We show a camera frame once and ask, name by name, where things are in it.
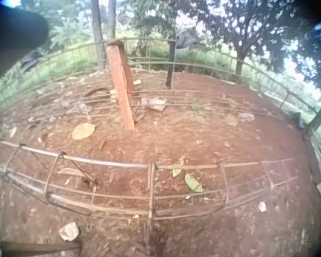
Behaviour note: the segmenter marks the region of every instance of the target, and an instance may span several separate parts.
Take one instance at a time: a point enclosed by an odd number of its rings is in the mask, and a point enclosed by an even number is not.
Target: dark object
[[[39,62],[40,58],[43,57],[43,55],[37,51],[34,50],[30,52],[27,56],[25,56],[20,62],[21,62],[21,73],[24,74],[25,72],[31,70],[33,67],[35,67]]]
[[[303,123],[303,120],[302,120],[300,112],[294,113],[293,121],[295,122],[295,125],[297,126],[297,128],[299,130],[303,130],[304,129],[304,123]]]
[[[185,31],[182,31],[178,35],[175,36],[176,43],[173,41],[169,41],[169,62],[174,62],[175,60],[175,50],[176,49],[183,49],[189,47],[191,49],[192,47],[197,46],[204,46],[204,44],[200,43],[200,39],[197,36],[197,31],[195,27],[186,29]],[[172,79],[172,72],[173,72],[173,64],[169,65],[169,69],[167,71],[167,78],[165,85],[168,89],[171,89],[171,79]]]
[[[176,49],[191,48],[200,44],[195,27],[186,29],[176,36]]]
[[[0,5],[0,78],[15,63],[48,38],[47,21],[40,15]]]

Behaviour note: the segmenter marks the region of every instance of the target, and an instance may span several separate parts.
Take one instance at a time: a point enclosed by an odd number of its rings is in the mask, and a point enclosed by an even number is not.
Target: metal pole
[[[286,94],[286,96],[284,97],[284,99],[283,99],[282,103],[280,104],[279,109],[282,109],[282,107],[283,107],[284,103],[287,101],[287,99],[288,99],[289,95],[290,95],[290,92],[289,92],[289,91],[287,91],[287,94]]]

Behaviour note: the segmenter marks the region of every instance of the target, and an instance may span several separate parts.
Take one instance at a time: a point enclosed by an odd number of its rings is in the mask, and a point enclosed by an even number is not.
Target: rock
[[[141,80],[138,79],[136,81],[133,82],[133,85],[136,86],[136,85],[140,85],[141,84]]]
[[[266,211],[266,204],[265,204],[265,202],[261,201],[261,202],[258,204],[258,209],[261,211],[261,213],[265,212],[265,211]]]
[[[166,107],[165,103],[166,103],[166,100],[160,100],[157,98],[142,97],[141,99],[142,106],[146,106],[156,111],[164,111]]]
[[[58,230],[58,233],[64,241],[73,241],[79,235],[79,229],[76,223],[72,222]]]
[[[238,119],[241,122],[252,122],[253,120],[255,120],[255,116],[248,112],[241,112],[238,114]]]

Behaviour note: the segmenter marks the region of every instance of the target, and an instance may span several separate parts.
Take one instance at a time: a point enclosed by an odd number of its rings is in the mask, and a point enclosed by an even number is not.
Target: fence post
[[[287,99],[288,99],[289,95],[290,95],[290,92],[289,92],[289,91],[287,91],[287,94],[286,94],[286,96],[284,97],[284,99],[283,99],[282,103],[280,104],[279,109],[282,109],[282,107],[283,107],[283,105],[284,105],[285,101],[287,101]]]
[[[134,91],[133,78],[129,68],[124,44],[119,40],[107,42],[107,57],[113,78],[114,88],[117,90],[121,115],[126,130],[134,130],[134,121],[129,104],[129,95]]]

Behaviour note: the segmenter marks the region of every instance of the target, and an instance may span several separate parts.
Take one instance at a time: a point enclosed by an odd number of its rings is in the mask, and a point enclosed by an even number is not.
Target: debris
[[[73,175],[73,176],[80,176],[80,177],[85,177],[85,178],[90,178],[93,180],[93,178],[86,172],[81,172],[80,170],[73,169],[73,168],[63,168],[60,171],[56,171],[57,174],[59,175]]]
[[[78,125],[72,132],[74,140],[81,140],[89,137],[95,131],[95,125],[91,123],[82,123]]]
[[[249,112],[241,112],[238,114],[238,119],[241,122],[252,122],[255,120],[254,114],[250,114]]]
[[[276,213],[280,213],[280,210],[279,210],[279,206],[278,205],[275,205],[274,206],[274,211],[276,212]]]
[[[142,106],[146,106],[156,111],[164,111],[166,107],[165,102],[166,102],[165,100],[160,100],[157,98],[147,98],[147,97],[141,98]]]
[[[58,233],[64,241],[72,241],[79,235],[79,229],[76,223],[72,222],[58,230]]]
[[[140,85],[141,84],[141,80],[138,79],[136,81],[133,82],[133,85],[136,86],[136,85]]]
[[[141,112],[139,113],[135,118],[134,118],[134,124],[136,124],[137,122],[141,121],[145,116],[145,112]]]
[[[261,201],[261,202],[258,204],[258,209],[261,211],[261,213],[265,212],[265,211],[266,211],[265,202]]]
[[[49,118],[49,122],[54,122],[55,119],[56,119],[56,118],[55,118],[54,116],[51,116],[51,117]]]
[[[116,103],[117,102],[117,90],[116,89],[112,89],[109,91],[110,93],[110,100],[111,103]]]
[[[115,176],[115,173],[114,173],[114,172],[112,172],[111,175],[109,175],[109,179],[108,179],[108,183],[109,183],[109,184],[112,184],[113,179],[114,179],[114,176]]]
[[[231,114],[228,114],[224,120],[227,125],[232,127],[235,127],[238,124],[238,120]]]
[[[102,140],[99,147],[98,147],[98,150],[102,152],[102,149],[103,147],[106,145],[107,141],[106,140]]]
[[[179,158],[177,160],[177,162],[175,162],[173,165],[180,165],[183,166],[184,165],[184,156],[182,156],[181,158]],[[181,169],[173,169],[172,170],[172,177],[176,177],[179,173],[181,173]]]
[[[289,203],[289,201],[286,201],[286,202],[285,202],[285,208],[286,208],[287,210],[289,210],[289,207],[290,207],[290,203]]]
[[[305,238],[305,229],[302,229],[302,234],[301,234],[301,245],[304,244],[304,238]]]
[[[186,174],[185,181],[187,186],[194,192],[197,192],[197,193],[203,192],[202,185],[192,175]]]
[[[14,127],[10,130],[10,138],[13,138],[14,134],[16,133],[17,131],[17,127]]]

